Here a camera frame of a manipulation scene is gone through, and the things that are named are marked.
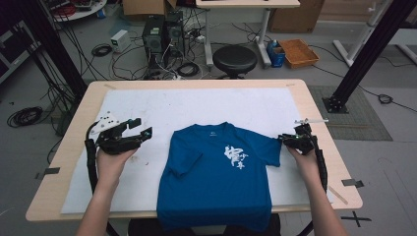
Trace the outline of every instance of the hand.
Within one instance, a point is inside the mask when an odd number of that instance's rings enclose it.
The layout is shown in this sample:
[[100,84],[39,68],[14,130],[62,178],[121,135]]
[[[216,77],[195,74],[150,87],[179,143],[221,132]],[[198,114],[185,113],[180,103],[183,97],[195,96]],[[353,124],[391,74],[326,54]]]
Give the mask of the hand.
[[133,149],[117,155],[110,155],[100,149],[97,153],[97,188],[104,188],[106,191],[115,191],[126,161],[136,151],[137,149]]
[[298,168],[304,181],[319,180],[319,167],[317,166],[317,158],[315,150],[310,150],[306,155],[302,155],[295,148],[287,147],[288,151],[294,156],[297,161]]

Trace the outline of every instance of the cardboard box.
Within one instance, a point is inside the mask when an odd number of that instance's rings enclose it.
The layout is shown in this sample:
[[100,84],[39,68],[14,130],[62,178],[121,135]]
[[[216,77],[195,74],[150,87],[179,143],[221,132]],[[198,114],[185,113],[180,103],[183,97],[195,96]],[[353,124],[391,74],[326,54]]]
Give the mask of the cardboard box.
[[177,0],[124,0],[123,11],[126,16],[132,15],[167,15],[175,8]]
[[312,32],[325,0],[299,0],[298,8],[276,9],[269,20],[271,32]]

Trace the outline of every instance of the white graphic print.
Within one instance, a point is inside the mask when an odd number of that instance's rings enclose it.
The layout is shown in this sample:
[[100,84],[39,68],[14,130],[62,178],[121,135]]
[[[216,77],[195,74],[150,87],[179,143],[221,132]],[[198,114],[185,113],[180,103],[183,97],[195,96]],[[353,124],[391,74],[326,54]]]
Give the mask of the white graphic print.
[[242,169],[243,167],[245,167],[245,165],[243,165],[243,160],[246,156],[248,156],[247,154],[242,152],[243,150],[241,148],[226,146],[224,154],[227,156],[227,158],[231,160],[232,166],[234,166],[234,162],[237,162],[236,167]]

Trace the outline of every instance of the chair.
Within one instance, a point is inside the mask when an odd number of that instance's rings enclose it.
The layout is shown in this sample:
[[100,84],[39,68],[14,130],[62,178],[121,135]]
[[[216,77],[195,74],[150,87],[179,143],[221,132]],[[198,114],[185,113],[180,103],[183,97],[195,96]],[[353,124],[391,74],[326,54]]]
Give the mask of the chair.
[[244,79],[239,74],[247,74],[252,71],[257,63],[257,55],[252,50],[243,46],[224,46],[216,50],[212,55],[215,67],[227,75],[217,78]]

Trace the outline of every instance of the black metal frame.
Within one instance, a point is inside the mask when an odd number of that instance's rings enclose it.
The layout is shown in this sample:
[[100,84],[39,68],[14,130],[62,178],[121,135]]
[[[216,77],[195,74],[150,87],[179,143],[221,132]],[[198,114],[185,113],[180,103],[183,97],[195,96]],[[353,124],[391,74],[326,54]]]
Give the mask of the black metal frame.
[[21,14],[33,37],[46,50],[74,94],[75,102],[79,104],[88,86],[74,65],[57,32],[48,21],[46,9],[39,1],[20,0],[13,1],[13,4],[15,4],[15,9],[19,10],[19,13],[16,14]]
[[349,96],[368,73],[416,5],[417,0],[394,0],[391,3],[336,91],[331,97],[323,98],[329,113],[346,113],[345,104]]

